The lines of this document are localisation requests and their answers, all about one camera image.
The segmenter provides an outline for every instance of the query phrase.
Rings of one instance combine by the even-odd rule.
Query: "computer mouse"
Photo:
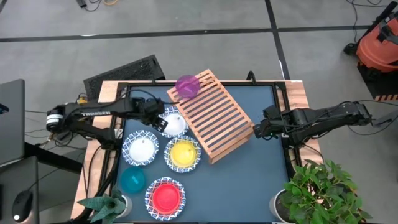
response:
[[[12,217],[15,222],[23,222],[32,210],[33,194],[29,190],[20,192],[12,204]]]

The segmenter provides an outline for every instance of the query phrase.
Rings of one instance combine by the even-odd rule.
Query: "white flower pot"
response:
[[[122,218],[125,217],[126,215],[130,214],[131,212],[131,208],[132,208],[132,202],[131,199],[127,196],[122,195],[122,198],[124,199],[125,203],[126,203],[126,208],[123,210],[122,213],[120,213],[120,215],[118,215],[116,218]]]
[[[273,196],[271,198],[271,200],[269,200],[269,210],[272,212],[272,214],[274,214],[280,221],[284,222],[284,223],[289,223],[288,221],[285,221],[282,217],[280,217],[280,215],[278,214],[278,211],[276,209],[276,202],[277,202],[277,198],[278,196],[284,192],[285,190],[281,190],[280,192],[278,192],[275,196]]]

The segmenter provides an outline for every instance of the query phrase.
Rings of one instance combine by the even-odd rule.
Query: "wooden table edge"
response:
[[[230,82],[230,83],[251,83],[251,80],[220,80],[221,82]],[[118,92],[118,84],[120,83],[153,83],[150,80],[122,80],[122,81],[104,81],[101,87],[101,91],[99,94],[98,102],[112,102],[116,99],[116,95]],[[176,80],[157,80],[155,83],[175,83]],[[286,91],[288,95],[290,109],[294,108],[308,108],[308,100],[305,94],[305,89],[303,85],[303,81],[301,80],[257,80],[258,83],[264,82],[285,82]],[[279,97],[280,105],[284,105],[283,98]],[[93,126],[99,128],[107,128],[111,126],[111,116],[97,116],[94,118]],[[309,140],[307,145],[313,147],[314,149],[320,151],[319,144],[317,140]],[[86,177],[88,174],[88,166],[93,157],[94,152],[100,146],[97,140],[92,140],[88,143],[85,160],[83,163],[83,168],[86,170]],[[100,181],[101,169],[104,160],[104,150],[99,150],[93,160],[93,165],[91,168],[90,175],[90,188],[88,189],[88,197],[93,197],[94,194],[98,190],[98,182]],[[308,149],[307,147],[302,148],[300,150],[300,156],[302,159],[302,163],[306,164],[305,159],[311,159],[315,162],[322,162],[320,156],[315,153],[313,150]],[[110,167],[112,166],[113,160],[109,162],[108,172]],[[86,197],[85,194],[85,185],[83,179],[83,170],[80,174],[79,184],[76,190],[75,201],[72,208],[71,218],[75,218],[79,216],[79,214],[83,211],[84,207],[77,203],[77,201],[82,200]]]

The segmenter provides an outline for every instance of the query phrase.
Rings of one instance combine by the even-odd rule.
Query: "red plastic cup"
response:
[[[159,213],[171,214],[180,206],[180,191],[173,184],[162,184],[155,189],[152,201]]]
[[[190,99],[198,94],[200,82],[193,75],[184,75],[177,80],[175,88],[180,96]]]

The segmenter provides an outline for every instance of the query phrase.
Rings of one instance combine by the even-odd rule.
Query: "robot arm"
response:
[[[298,108],[281,113],[276,106],[270,106],[263,110],[263,115],[265,119],[253,127],[256,137],[277,138],[278,134],[285,134],[293,147],[300,147],[311,138],[345,125],[364,126],[371,122],[368,110],[358,102],[344,102],[317,110]]]
[[[87,116],[114,115],[119,118],[136,119],[145,125],[152,125],[162,132],[167,122],[159,117],[164,113],[164,103],[160,98],[125,97],[111,103],[67,103],[58,105],[47,112],[46,129],[52,133],[71,131],[97,139],[103,149],[112,149],[116,144],[116,136],[111,128],[100,129],[87,123]]]

